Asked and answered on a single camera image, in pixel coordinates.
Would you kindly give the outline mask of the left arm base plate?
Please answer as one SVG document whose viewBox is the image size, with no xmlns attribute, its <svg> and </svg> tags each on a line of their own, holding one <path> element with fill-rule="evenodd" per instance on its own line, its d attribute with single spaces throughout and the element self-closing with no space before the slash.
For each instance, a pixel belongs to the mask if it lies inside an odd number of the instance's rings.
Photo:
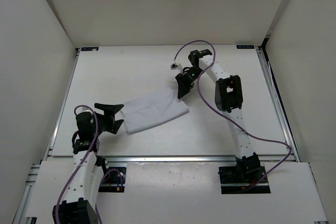
<svg viewBox="0 0 336 224">
<path fill-rule="evenodd" d="M 127 167 L 115 166 L 109 167 L 108 175 L 104 178 L 99 187 L 100 193 L 123 193 L 125 190 L 125 180 Z"/>
</svg>

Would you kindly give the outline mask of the white skirt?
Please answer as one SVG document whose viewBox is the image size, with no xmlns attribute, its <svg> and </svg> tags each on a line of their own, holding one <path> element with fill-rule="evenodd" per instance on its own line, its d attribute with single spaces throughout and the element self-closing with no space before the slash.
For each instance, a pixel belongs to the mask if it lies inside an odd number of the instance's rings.
<svg viewBox="0 0 336 224">
<path fill-rule="evenodd" d="M 128 134 L 141 132 L 171 121 L 189 112 L 169 86 L 150 91 L 124 104 L 121 110 Z"/>
</svg>

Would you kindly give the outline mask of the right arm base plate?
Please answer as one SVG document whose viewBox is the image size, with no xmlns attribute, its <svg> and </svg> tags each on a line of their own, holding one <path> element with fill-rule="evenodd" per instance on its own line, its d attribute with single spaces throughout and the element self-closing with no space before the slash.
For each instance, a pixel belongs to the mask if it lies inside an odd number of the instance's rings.
<svg viewBox="0 0 336 224">
<path fill-rule="evenodd" d="M 218 168 L 222 195 L 228 194 L 270 194 L 264 166 L 251 175 L 239 175 L 236 166 L 221 166 Z"/>
</svg>

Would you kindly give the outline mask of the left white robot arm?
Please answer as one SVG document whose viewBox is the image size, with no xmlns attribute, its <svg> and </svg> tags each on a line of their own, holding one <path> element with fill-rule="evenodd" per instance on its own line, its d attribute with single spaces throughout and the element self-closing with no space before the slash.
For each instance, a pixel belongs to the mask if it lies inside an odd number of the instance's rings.
<svg viewBox="0 0 336 224">
<path fill-rule="evenodd" d="M 108 180 L 111 172 L 117 175 L 117 184 L 123 187 L 123 175 L 116 168 L 110 168 L 104 156 L 98 154 L 99 136 L 103 132 L 117 134 L 123 120 L 115 115 L 122 104 L 94 104 L 99 114 L 87 105 L 83 111 L 75 111 L 77 130 L 72 136 L 73 171 L 66 181 L 53 207 L 54 223 L 101 223 L 97 197 L 101 184 Z"/>
</svg>

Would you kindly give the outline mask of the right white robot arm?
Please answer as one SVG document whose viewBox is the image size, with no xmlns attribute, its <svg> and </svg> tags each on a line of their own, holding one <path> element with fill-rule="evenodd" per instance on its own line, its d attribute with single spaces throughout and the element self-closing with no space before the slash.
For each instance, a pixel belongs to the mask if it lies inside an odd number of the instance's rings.
<svg viewBox="0 0 336 224">
<path fill-rule="evenodd" d="M 227 73 L 216 61 L 210 50 L 194 50 L 188 55 L 190 67 L 183 68 L 180 63 L 173 62 L 171 69 L 177 69 L 175 77 L 178 84 L 177 98 L 187 95 L 194 85 L 199 87 L 201 74 L 207 74 L 215 84 L 215 105 L 220 115 L 229 121 L 229 130 L 235 145 L 236 168 L 227 172 L 228 178 L 235 178 L 240 183 L 255 183 L 262 174 L 258 155 L 245 132 L 242 116 L 243 92 L 238 75 Z"/>
</svg>

